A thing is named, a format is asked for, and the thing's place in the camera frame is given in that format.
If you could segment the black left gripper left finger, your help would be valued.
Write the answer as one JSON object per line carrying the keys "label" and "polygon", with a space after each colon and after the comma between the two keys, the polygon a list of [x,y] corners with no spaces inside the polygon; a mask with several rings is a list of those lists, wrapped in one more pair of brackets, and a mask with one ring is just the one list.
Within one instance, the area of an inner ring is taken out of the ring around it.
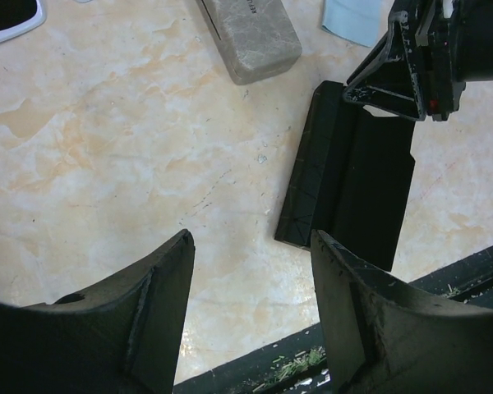
{"label": "black left gripper left finger", "polygon": [[181,230],[54,304],[0,302],[0,393],[170,393],[194,261]]}

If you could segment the light blue lens cloth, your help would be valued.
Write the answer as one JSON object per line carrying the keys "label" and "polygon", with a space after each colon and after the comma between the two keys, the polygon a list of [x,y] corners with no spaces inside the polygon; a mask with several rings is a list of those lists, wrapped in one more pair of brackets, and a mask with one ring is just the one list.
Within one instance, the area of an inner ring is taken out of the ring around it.
{"label": "light blue lens cloth", "polygon": [[353,44],[373,47],[380,30],[382,1],[324,0],[321,28]]}

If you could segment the black glasses case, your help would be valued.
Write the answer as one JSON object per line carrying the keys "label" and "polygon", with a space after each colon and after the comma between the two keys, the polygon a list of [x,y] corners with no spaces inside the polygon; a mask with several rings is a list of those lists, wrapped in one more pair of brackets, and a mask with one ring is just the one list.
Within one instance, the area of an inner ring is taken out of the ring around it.
{"label": "black glasses case", "polygon": [[415,124],[343,101],[343,84],[314,91],[274,238],[303,249],[322,230],[385,271],[393,266],[415,160]]}

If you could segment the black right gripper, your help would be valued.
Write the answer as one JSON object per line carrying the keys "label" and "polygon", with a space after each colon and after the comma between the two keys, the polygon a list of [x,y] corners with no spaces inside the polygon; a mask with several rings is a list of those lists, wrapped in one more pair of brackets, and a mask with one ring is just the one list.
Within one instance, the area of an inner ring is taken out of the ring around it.
{"label": "black right gripper", "polygon": [[493,81],[493,1],[411,1],[394,4],[343,99],[411,121],[446,121],[473,81]]}

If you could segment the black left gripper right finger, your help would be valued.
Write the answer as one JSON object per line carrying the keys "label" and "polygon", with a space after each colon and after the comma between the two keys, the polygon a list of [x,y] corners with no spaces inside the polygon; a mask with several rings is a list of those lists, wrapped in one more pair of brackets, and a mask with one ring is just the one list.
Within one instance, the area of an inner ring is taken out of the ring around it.
{"label": "black left gripper right finger", "polygon": [[417,289],[323,231],[311,266],[335,393],[493,393],[493,309]]}

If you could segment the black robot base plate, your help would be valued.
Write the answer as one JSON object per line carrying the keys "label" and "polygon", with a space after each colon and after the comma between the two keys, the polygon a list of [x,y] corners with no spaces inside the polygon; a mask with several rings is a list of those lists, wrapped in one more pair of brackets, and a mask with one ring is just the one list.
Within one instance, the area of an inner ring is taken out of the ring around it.
{"label": "black robot base plate", "polygon": [[493,246],[406,283],[322,231],[320,321],[177,393],[493,393]]}

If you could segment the grey glasses case green lining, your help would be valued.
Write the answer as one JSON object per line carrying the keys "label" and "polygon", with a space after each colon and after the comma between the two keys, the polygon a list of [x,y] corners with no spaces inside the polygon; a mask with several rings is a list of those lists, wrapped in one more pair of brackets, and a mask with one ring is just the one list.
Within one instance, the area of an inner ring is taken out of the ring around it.
{"label": "grey glasses case green lining", "polygon": [[204,0],[197,5],[236,85],[280,75],[302,55],[280,0]]}

